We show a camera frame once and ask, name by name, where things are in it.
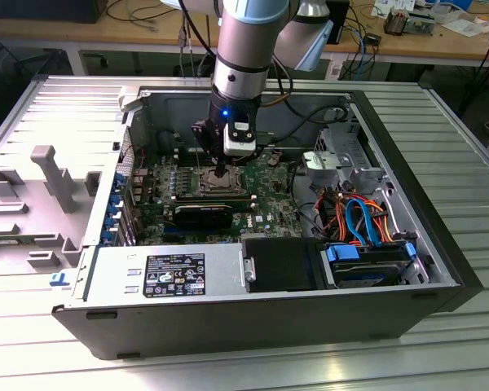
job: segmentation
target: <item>computer case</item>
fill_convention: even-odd
[[[0,19],[96,23],[108,0],[0,0]]]

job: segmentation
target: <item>gray plastic bracket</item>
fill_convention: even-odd
[[[59,206],[64,213],[72,213],[76,210],[76,203],[71,195],[72,189],[68,181],[62,177],[55,162],[55,149],[52,145],[37,145],[31,153],[31,160],[42,169],[47,183],[53,191]]]

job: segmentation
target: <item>black side panel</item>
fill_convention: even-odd
[[[420,299],[408,291],[102,309],[115,319],[89,320],[87,310],[53,316],[98,358],[152,357],[398,338],[456,290]]]
[[[409,203],[415,210],[438,254],[446,264],[452,278],[464,287],[455,300],[437,309],[437,312],[454,311],[481,292],[483,290],[482,283],[467,262],[467,259],[465,259],[464,254],[458,244],[456,244],[442,218],[438,215],[424,189],[416,180],[415,174],[409,168],[408,163],[395,145],[364,92],[352,91],[352,100],[366,121],[375,141],[382,150]]]

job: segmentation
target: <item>white cable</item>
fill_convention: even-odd
[[[375,189],[375,191],[377,191],[377,190],[380,191],[381,194],[382,194],[382,196],[384,197],[385,206],[387,207],[388,214],[390,215],[391,221],[393,222],[394,231],[396,233],[400,233],[399,226],[397,225],[397,221],[394,218],[393,208],[391,207],[390,200],[388,200],[388,197],[385,195],[385,192],[384,192],[384,190],[382,188],[378,187],[377,189]]]

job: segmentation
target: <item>blue latch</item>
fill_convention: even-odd
[[[107,205],[107,214],[108,215],[116,215],[118,213],[118,210],[116,207],[112,206],[112,205]]]
[[[337,260],[337,254],[335,253],[335,250],[333,249],[332,246],[329,246],[326,249],[326,256],[328,257],[328,261],[330,262]]]
[[[121,197],[115,194],[111,194],[110,197],[108,197],[108,202],[114,205],[118,205],[121,201]]]
[[[101,231],[99,234],[100,239],[108,240],[109,242],[112,240],[112,232],[109,231]]]
[[[335,253],[337,253],[337,258],[339,258],[339,261],[360,259],[357,248],[352,244],[337,244],[333,247],[335,248]]]
[[[104,226],[106,227],[112,227],[116,225],[116,221],[113,218],[107,217],[104,220]]]
[[[359,252],[354,245],[351,244],[334,244],[326,249],[328,261],[352,261],[360,259]]]
[[[65,273],[53,273],[51,276],[51,281],[49,282],[49,285],[52,287],[67,287],[71,283],[69,281],[65,280],[66,274]]]
[[[126,178],[125,176],[119,174],[119,173],[115,173],[114,174],[114,182],[117,184],[117,185],[123,185],[125,184],[126,182]]]
[[[415,259],[416,258],[416,249],[415,249],[415,246],[413,246],[413,243],[407,242],[404,247],[406,248],[406,251],[407,251],[407,254],[409,254],[409,257],[411,259]]]

